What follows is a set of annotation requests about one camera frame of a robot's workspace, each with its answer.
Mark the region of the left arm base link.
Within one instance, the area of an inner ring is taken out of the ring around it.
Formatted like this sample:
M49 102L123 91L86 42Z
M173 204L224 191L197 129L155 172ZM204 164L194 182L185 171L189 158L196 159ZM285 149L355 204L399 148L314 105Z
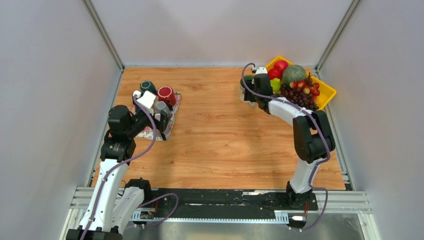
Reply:
M145 198L152 197L151 184L145 179L131 179L124 187L123 196L118 201L112 212L112 229L123 234L131 216L141 205Z

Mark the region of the cream floral mug green inside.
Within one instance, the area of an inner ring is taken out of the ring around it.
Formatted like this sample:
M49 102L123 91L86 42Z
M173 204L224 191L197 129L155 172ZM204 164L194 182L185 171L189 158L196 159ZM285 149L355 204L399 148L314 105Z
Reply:
M254 76L253 75L245 75L244 78L240 80L240 87L239 87L239 99L243 102L243 88L246 88L246 86L253 90L254 89Z

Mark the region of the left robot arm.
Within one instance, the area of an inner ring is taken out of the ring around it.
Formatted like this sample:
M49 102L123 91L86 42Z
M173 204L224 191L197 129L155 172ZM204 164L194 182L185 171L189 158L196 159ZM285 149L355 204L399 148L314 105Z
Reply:
M125 105L109 110L97 182L78 227L67 231L67 240L121 240L135 210L152 203L150 183L142 178L129 180L121 199L117 196L130 162L135 160L135 137L145 128L163 136L173 115L162 110L159 116L156 119L144 108L133 114Z

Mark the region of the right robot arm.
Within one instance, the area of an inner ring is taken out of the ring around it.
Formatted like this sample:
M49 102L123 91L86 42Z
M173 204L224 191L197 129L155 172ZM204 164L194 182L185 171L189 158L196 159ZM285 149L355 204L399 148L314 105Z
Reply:
M313 185L321 164L327 162L335 150L335 140L327 115L322 110L310 110L292 102L293 91L274 94L270 80L260 73L240 80L244 88L244 100L255 102L269 115L278 117L292 126L294 149L298 157L293 176L287 182L285 201L292 209L298 209L314 190Z

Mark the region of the mauve mug black handle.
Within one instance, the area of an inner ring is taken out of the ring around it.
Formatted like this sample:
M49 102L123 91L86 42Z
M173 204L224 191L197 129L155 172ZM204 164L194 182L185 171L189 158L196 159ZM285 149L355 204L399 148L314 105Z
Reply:
M159 118L159 122L158 122L158 130L160 132L162 139L164 141L166 141L167 137L165 135L165 130L168 126L168 123L169 123L169 120L170 120L171 117L168 117L167 113L160 113L159 115L160 115L160 118Z

